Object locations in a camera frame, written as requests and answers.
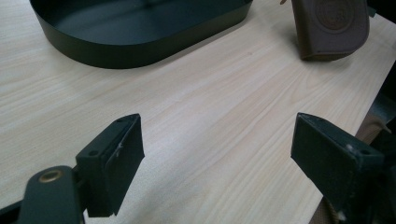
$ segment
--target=wood grain surface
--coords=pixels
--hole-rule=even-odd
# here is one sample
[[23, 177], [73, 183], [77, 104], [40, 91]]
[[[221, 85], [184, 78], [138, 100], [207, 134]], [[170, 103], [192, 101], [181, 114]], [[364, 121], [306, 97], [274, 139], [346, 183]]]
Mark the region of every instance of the wood grain surface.
[[87, 223], [307, 223], [321, 198], [290, 158], [295, 116], [354, 134], [396, 59], [376, 15], [345, 59], [298, 56], [291, 2], [255, 0], [247, 19], [153, 65], [77, 63], [44, 36], [28, 0], [0, 1], [0, 207], [30, 176], [139, 113], [146, 158], [116, 217]]

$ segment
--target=wooden table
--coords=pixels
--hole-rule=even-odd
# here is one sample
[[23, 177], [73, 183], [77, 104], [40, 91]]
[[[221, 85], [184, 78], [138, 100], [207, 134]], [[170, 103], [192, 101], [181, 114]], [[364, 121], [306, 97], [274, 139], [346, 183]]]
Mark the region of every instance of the wooden table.
[[290, 158], [297, 112], [355, 133], [396, 59], [376, 15], [366, 44], [300, 61], [291, 2], [255, 0], [240, 25], [150, 66], [77, 63], [44, 37], [28, 0], [0, 1], [0, 207], [30, 176], [139, 113], [146, 158], [117, 217], [88, 223], [307, 223], [321, 198]]

